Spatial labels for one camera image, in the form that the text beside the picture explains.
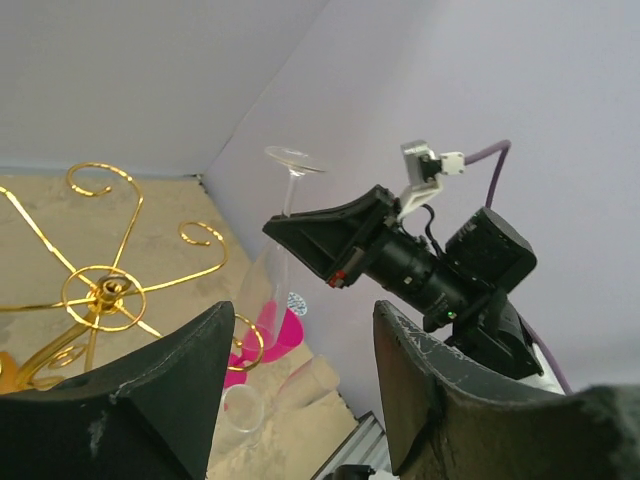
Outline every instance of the gold metal stand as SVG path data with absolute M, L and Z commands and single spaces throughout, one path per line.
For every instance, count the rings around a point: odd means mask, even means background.
M 45 347 L 37 351 L 31 358 L 29 358 L 22 366 L 18 367 L 15 364 L 13 358 L 6 352 L 0 352 L 0 394 L 10 393 L 15 391 L 26 390 L 30 388 L 36 388 L 39 390 L 49 389 L 61 381 L 65 380 L 63 376 L 49 376 L 44 378 L 35 378 L 36 375 L 44 367 L 48 367 L 50 370 L 60 369 L 72 362 L 76 361 L 84 355 L 84 371 L 87 372 L 93 368 L 93 360 L 96 349 L 96 339 L 98 332 L 116 333 L 122 332 L 134 326 L 142 328 L 145 332 L 160 338 L 162 334 L 154 329 L 152 326 L 142 320 L 147 307 L 147 293 L 161 290 L 168 287 L 173 287 L 180 283 L 188 282 L 196 278 L 209 275 L 222 268 L 229 259 L 229 251 L 222 235 L 211 228 L 209 225 L 202 222 L 182 222 L 178 226 L 178 233 L 180 237 L 189 245 L 195 245 L 200 247 L 211 246 L 211 241 L 196 241 L 193 240 L 187 233 L 187 227 L 197 227 L 208 232 L 216 241 L 220 243 L 223 249 L 223 258 L 216 265 L 202 270 L 200 272 L 187 275 L 175 280 L 171 280 L 164 283 L 159 283 L 149 287 L 143 287 L 140 282 L 130 273 L 122 270 L 118 267 L 122 253 L 127 245 L 133 227 L 136 224 L 138 215 L 143 204 L 143 195 L 140 186 L 133 177 L 124 172 L 123 170 L 107 165 L 104 163 L 81 163 L 75 165 L 69 169 L 66 176 L 66 181 L 69 187 L 76 193 L 85 197 L 99 197 L 111 192 L 112 188 L 107 186 L 100 191 L 92 192 L 78 186 L 73 177 L 74 174 L 81 169 L 85 168 L 98 168 L 115 173 L 125 179 L 129 185 L 134 189 L 137 196 L 137 203 L 133 215 L 129 220 L 129 224 L 125 234 L 120 242 L 116 255 L 111 265 L 90 265 L 83 268 L 74 267 L 69 260 L 49 241 L 46 235 L 40 230 L 38 225 L 34 222 L 33 218 L 27 213 L 22 204 L 18 201 L 16 196 L 9 190 L 0 186 L 0 194 L 4 195 L 13 207 L 18 211 L 20 216 L 31 227 L 33 232 L 38 236 L 40 241 L 44 244 L 47 250 L 62 264 L 70 275 L 62 285 L 60 301 L 50 304 L 38 304 L 38 305 L 0 305 L 0 313 L 3 312 L 31 312 L 35 310 L 46 310 L 53 308 L 64 308 L 66 312 L 75 320 L 76 324 L 55 340 L 47 344 Z M 87 275 L 89 272 L 104 272 L 97 282 L 91 281 Z M 69 299 L 69 288 L 73 282 L 83 282 L 88 290 L 84 298 Z M 137 295 L 140 297 L 140 306 L 137 313 L 132 313 L 125 306 L 125 300 L 127 297 Z M 87 313 L 80 315 L 74 307 L 85 305 Z M 100 322 L 104 317 L 111 315 L 123 315 L 128 320 L 119 326 L 105 326 Z M 253 334 L 258 338 L 260 345 L 260 355 L 253 363 L 243 367 L 228 367 L 229 370 L 234 371 L 248 371 L 255 368 L 262 359 L 264 350 L 264 341 L 262 336 L 256 329 L 255 325 L 248 319 L 241 315 L 236 315 L 237 319 L 246 323 Z M 89 339 L 87 343 L 73 344 L 79 337 L 85 333 L 89 333 Z M 234 338 L 234 344 L 237 347 L 242 346 L 242 341 Z

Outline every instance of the upside-down wine glass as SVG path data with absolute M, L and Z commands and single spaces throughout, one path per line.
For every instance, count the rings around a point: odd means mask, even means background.
M 291 215 L 293 198 L 300 179 L 307 173 L 323 173 L 327 167 L 306 153 L 285 147 L 267 147 L 265 153 L 289 169 L 289 184 L 282 208 Z M 265 351 L 272 348 L 282 327 L 289 297 L 289 253 L 269 239 L 244 277 L 234 303 L 237 313 L 254 322 L 262 334 Z M 243 350 L 257 350 L 255 336 L 244 338 Z

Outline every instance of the white wall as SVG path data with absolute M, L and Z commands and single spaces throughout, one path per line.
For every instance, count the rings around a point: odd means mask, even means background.
M 294 210 L 306 210 L 375 183 L 399 193 L 403 142 L 471 153 L 510 138 L 494 208 L 539 256 L 514 303 L 574 387 L 638 382 L 639 14 L 631 0 L 332 0 L 207 172 L 210 191 L 255 255 L 287 177 L 266 145 L 332 163 L 303 180 Z M 492 167 L 448 179 L 434 202 L 442 241 L 484 201 Z M 356 412 L 380 413 L 371 312 L 383 291 L 296 274 L 309 343 Z
M 326 3 L 0 1 L 0 167 L 202 173 Z

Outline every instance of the beige tabletop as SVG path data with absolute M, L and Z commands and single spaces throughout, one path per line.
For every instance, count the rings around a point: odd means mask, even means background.
M 34 221 L 76 268 L 110 264 L 134 211 L 136 196 L 130 185 L 113 176 L 79 178 L 78 183 L 94 190 L 110 184 L 113 191 L 99 198 L 86 198 L 72 192 L 62 177 L 0 176 L 0 186 L 20 199 Z M 228 264 L 219 271 L 149 293 L 144 320 L 166 334 L 213 303 L 233 299 L 250 262 L 196 179 L 139 183 L 144 203 L 120 266 L 143 286 L 206 269 L 221 258 L 222 250 L 215 242 L 208 248 L 186 244 L 178 235 L 180 222 L 192 220 L 211 225 L 224 236 L 230 251 Z M 3 196 L 0 196 L 0 233 L 0 305 L 59 301 L 69 271 L 44 248 Z M 204 240 L 202 232 L 195 232 L 194 237 L 198 233 L 201 233 L 198 239 Z M 86 294 L 81 285 L 74 288 L 74 295 Z M 9 352 L 20 365 L 73 325 L 63 309 L 0 313 L 0 351 Z M 101 333 L 95 366 L 151 341 L 153 337 L 137 327 L 121 333 Z M 310 357 L 311 352 L 303 344 L 284 361 L 256 368 L 249 375 L 249 384 L 266 396 L 273 395 L 288 373 Z M 83 361 L 78 360 L 42 374 L 69 377 L 81 373 L 82 367 Z M 284 417 L 271 417 L 260 444 L 250 455 L 242 450 L 232 452 L 210 470 L 209 478 L 310 478 L 355 426 L 352 414 L 333 393 Z

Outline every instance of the magenta object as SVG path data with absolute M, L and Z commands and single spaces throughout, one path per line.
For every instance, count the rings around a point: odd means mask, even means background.
M 274 308 L 274 305 L 272 306 L 267 304 L 265 305 L 264 310 L 269 308 Z M 279 358 L 284 357 L 287 353 L 300 345 L 303 340 L 304 326 L 300 321 L 300 318 L 290 309 L 287 309 L 284 314 L 284 320 L 282 321 L 282 328 L 280 329 L 278 340 L 273 347 L 265 350 L 264 356 L 262 357 L 262 363 L 275 362 Z M 258 340 L 256 339 L 256 336 L 249 331 L 245 334 L 243 341 L 242 357 L 239 361 L 253 362 L 258 358 Z
M 229 355 L 229 363 L 227 365 L 237 366 L 238 363 L 241 363 L 241 359 L 236 354 L 232 353 Z M 233 385 L 243 384 L 247 381 L 247 372 L 232 372 L 231 370 L 227 370 L 227 375 L 224 377 L 224 387 L 229 388 Z

